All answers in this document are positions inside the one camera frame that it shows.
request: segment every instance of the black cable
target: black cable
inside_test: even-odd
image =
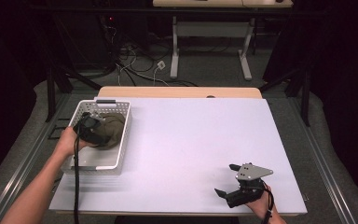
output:
[[[268,224],[269,218],[272,215],[272,209],[274,207],[274,196],[272,195],[272,192],[269,190],[269,188],[267,187],[266,183],[264,183],[264,181],[263,184],[265,186],[263,190],[268,193],[268,210],[266,212],[266,215],[264,216],[264,220],[261,223]]]
[[[133,80],[133,78],[132,78],[132,76],[129,74],[129,72],[127,72],[127,69],[124,69],[124,72],[126,72],[127,76],[129,76],[129,78],[130,78],[130,80],[131,80],[133,86],[136,86],[135,81]]]
[[[74,145],[74,163],[75,163],[75,205],[74,205],[74,220],[75,220],[75,224],[79,223],[79,217],[78,217],[78,206],[79,206],[79,158],[78,158],[78,152],[79,152],[79,142],[80,142],[80,126],[82,124],[79,125],[79,127],[77,128],[77,138],[75,140],[75,145]]]
[[[140,77],[140,78],[142,78],[142,79],[144,79],[144,80],[148,80],[148,81],[153,81],[153,80],[155,80],[155,79],[153,79],[152,77],[147,77],[147,76],[140,76],[140,75],[138,75],[136,72],[134,72],[134,71],[128,69],[127,67],[125,67],[125,65],[124,65],[123,63],[118,63],[117,65],[123,67],[123,70],[124,70],[124,71],[130,72],[130,73],[132,73],[133,75],[136,75],[137,77]],[[193,86],[195,86],[195,87],[198,87],[198,85],[195,84],[195,83],[193,83],[193,82],[184,81],[184,80],[178,80],[178,79],[176,79],[176,80],[167,80],[167,81],[160,80],[160,79],[156,79],[155,81],[157,81],[157,82],[162,82],[162,83],[164,83],[164,82],[165,82],[165,83],[181,83],[181,82],[182,82],[182,83],[187,83],[187,84],[193,85]]]

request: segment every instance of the white basket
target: white basket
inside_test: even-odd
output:
[[[79,151],[79,173],[81,175],[119,175],[127,147],[131,126],[131,104],[115,100],[84,100],[77,105],[69,126],[75,126],[84,112],[120,113],[126,119],[120,143],[111,148],[84,147]],[[69,157],[62,166],[66,174],[75,173],[74,159]]]

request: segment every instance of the dark cloth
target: dark cloth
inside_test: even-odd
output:
[[[120,143],[126,120],[120,113],[101,113],[100,116],[105,119],[105,122],[95,133],[108,137],[109,140],[104,147],[115,147]]]

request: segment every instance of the white table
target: white table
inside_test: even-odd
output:
[[[236,190],[236,172],[228,166],[246,162],[274,171],[263,179],[283,216],[307,213],[266,100],[115,99],[131,102],[132,108],[122,173],[82,175],[80,213],[249,215],[246,206],[230,209],[214,192]],[[75,179],[64,175],[49,209],[71,212],[74,195]]]
[[[292,6],[291,0],[281,3],[275,0],[153,0],[154,7],[243,7],[243,8],[285,8]],[[172,42],[173,53],[171,62],[171,78],[177,78],[179,65],[178,36],[221,36],[244,37],[242,49],[238,50],[241,68],[245,80],[252,80],[246,52],[254,30],[255,20],[250,22],[209,22],[209,21],[178,21],[173,17]]]

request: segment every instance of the wire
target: wire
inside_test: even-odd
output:
[[[124,69],[124,71],[128,71],[128,72],[132,73],[133,75],[136,75],[137,77],[141,77],[141,78],[143,78],[143,79],[150,80],[150,81],[156,80],[156,81],[158,81],[158,82],[164,83],[164,84],[165,84],[166,86],[168,86],[168,87],[170,86],[170,85],[168,85],[168,83],[167,83],[166,81],[164,81],[164,80],[157,79],[157,78],[152,78],[152,77],[147,77],[147,76],[141,75],[141,74],[139,74],[139,73],[137,73],[137,72],[134,72],[134,71],[132,71],[132,70],[130,70],[130,69],[128,69],[128,68],[123,68],[123,69]]]
[[[158,67],[155,69],[155,72],[153,73],[153,86],[156,86],[156,73],[157,73]]]
[[[80,126],[77,128],[77,138],[75,140],[75,146],[74,146],[74,150],[75,150],[75,156],[74,156],[74,161],[75,161],[75,205],[74,205],[74,220],[75,220],[75,224],[79,223],[79,216],[78,216],[78,206],[79,206],[79,158],[78,158],[78,154],[79,154],[79,142],[80,142]]]
[[[268,211],[266,212],[266,215],[264,216],[264,220],[262,224],[268,224],[269,218],[272,215],[272,209],[274,207],[274,196],[272,195],[272,192],[268,189],[267,184],[263,181],[264,188],[263,190],[268,193]]]

